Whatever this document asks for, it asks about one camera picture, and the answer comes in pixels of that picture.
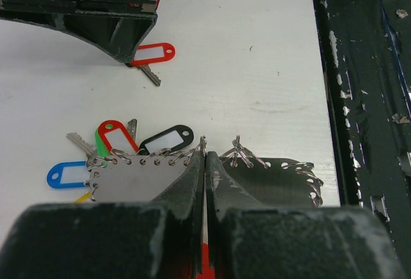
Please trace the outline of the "black key tag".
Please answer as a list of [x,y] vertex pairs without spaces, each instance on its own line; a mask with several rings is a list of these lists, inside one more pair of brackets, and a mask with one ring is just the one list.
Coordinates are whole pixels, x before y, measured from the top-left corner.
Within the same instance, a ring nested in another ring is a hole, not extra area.
[[193,130],[186,125],[174,125],[141,142],[138,154],[148,155],[167,148],[172,152],[189,146],[194,140]]

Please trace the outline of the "metal key holder red handle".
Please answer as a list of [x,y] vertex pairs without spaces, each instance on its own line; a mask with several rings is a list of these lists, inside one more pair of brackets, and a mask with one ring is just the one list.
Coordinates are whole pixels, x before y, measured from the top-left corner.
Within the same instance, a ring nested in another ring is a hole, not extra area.
[[313,173],[314,164],[286,158],[257,157],[239,139],[221,156],[206,152],[206,140],[193,149],[169,148],[135,155],[113,150],[109,156],[94,156],[86,164],[90,176],[84,182],[90,199],[101,203],[164,203],[179,223],[178,231],[189,238],[191,268],[199,272],[202,261],[206,172],[215,174],[213,189],[229,183],[236,188],[233,201],[268,206],[312,206],[323,203],[323,181]]

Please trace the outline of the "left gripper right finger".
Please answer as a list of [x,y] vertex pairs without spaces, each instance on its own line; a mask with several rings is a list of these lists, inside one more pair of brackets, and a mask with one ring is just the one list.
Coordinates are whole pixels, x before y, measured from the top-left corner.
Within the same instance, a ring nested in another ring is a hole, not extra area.
[[205,160],[209,265],[217,278],[270,277],[270,210],[224,169]]

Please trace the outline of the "red key tag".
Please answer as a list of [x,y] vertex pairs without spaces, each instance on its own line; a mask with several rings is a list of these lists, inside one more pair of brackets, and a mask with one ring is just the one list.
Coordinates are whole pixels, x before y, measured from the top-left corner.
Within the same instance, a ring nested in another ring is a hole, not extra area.
[[105,120],[98,127],[98,133],[107,150],[122,150],[128,154],[135,154],[139,147],[126,127],[117,120]]

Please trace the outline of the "key with red tag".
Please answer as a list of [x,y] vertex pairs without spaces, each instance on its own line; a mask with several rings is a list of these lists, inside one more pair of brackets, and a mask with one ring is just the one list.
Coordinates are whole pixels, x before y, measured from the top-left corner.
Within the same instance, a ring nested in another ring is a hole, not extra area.
[[151,70],[150,65],[170,61],[175,55],[175,47],[168,42],[142,44],[138,47],[134,59],[128,63],[127,66],[139,69],[154,84],[154,86],[159,87],[161,85],[161,80]]

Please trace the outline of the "yellow key tag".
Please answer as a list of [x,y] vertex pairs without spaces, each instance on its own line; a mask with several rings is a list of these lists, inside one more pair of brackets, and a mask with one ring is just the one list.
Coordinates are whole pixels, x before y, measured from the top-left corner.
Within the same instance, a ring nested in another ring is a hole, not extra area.
[[89,190],[85,194],[83,194],[81,197],[79,197],[77,200],[74,201],[76,204],[83,204],[87,202],[92,201],[92,192]]

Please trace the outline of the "blue key tag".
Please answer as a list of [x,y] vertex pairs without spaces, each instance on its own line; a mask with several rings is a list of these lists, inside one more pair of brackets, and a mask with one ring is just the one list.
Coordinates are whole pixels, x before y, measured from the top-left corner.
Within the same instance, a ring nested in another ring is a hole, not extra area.
[[53,166],[47,176],[47,184],[54,189],[85,188],[89,178],[86,161],[61,162]]

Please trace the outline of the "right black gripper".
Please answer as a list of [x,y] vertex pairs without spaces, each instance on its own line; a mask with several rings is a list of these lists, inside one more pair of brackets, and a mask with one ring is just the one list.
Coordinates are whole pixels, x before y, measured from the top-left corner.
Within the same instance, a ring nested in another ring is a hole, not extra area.
[[65,33],[128,64],[155,26],[158,5],[159,0],[1,0],[1,19]]

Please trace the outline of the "green key tag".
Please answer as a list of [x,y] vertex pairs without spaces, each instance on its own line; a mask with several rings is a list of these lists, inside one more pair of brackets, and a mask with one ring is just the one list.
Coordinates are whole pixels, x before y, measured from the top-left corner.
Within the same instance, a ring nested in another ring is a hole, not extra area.
[[100,138],[100,135],[98,133],[98,129],[95,130],[94,137],[95,137],[95,141],[96,141],[97,156],[102,157],[102,158],[109,156],[110,152],[107,150],[105,144],[103,143],[102,139]]

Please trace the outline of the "silver key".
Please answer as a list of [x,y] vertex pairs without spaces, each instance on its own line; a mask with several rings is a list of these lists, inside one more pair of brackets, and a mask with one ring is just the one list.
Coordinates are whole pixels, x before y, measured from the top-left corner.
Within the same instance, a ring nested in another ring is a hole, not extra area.
[[76,132],[66,134],[66,138],[72,141],[79,149],[81,149],[87,157],[87,165],[93,165],[96,162],[97,148],[94,145],[88,144]]

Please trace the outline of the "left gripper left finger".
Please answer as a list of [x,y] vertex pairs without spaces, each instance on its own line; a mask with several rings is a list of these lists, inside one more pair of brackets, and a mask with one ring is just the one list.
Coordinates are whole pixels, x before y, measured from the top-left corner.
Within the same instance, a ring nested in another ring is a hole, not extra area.
[[160,278],[196,278],[202,272],[204,170],[203,152],[195,151],[180,177],[155,198],[168,211]]

